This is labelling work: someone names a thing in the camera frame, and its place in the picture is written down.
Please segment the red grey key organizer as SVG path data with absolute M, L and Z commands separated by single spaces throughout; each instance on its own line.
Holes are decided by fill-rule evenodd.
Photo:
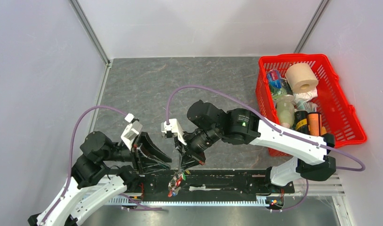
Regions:
M 175 197 L 178 195 L 181 190 L 181 183 L 185 180 L 185 172 L 184 170 L 179 170 L 175 173 L 172 179 L 168 183 L 168 197 Z

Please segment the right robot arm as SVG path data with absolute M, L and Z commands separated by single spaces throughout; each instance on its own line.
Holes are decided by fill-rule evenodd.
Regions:
M 187 118 L 197 126 L 193 132 L 183 131 L 176 119 L 163 124 L 166 134 L 176 136 L 182 170 L 205 164 L 204 151 L 221 140 L 231 145 L 263 146 L 292 156 L 289 161 L 266 170 L 263 186 L 270 193 L 300 178 L 326 181 L 336 171 L 335 158 L 328 155 L 329 148 L 325 147 L 334 146 L 330 134 L 324 137 L 303 134 L 266 122 L 266 118 L 261 119 L 250 110 L 237 108 L 225 112 L 202 100 L 189 108 Z

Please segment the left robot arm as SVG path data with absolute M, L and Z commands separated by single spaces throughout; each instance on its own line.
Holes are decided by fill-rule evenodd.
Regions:
M 123 133 L 120 142 L 112 142 L 95 131 L 80 149 L 61 192 L 45 211 L 28 218 L 29 225 L 80 226 L 113 197 L 135 192 L 141 175 L 167 170 L 172 162 L 147 132 Z

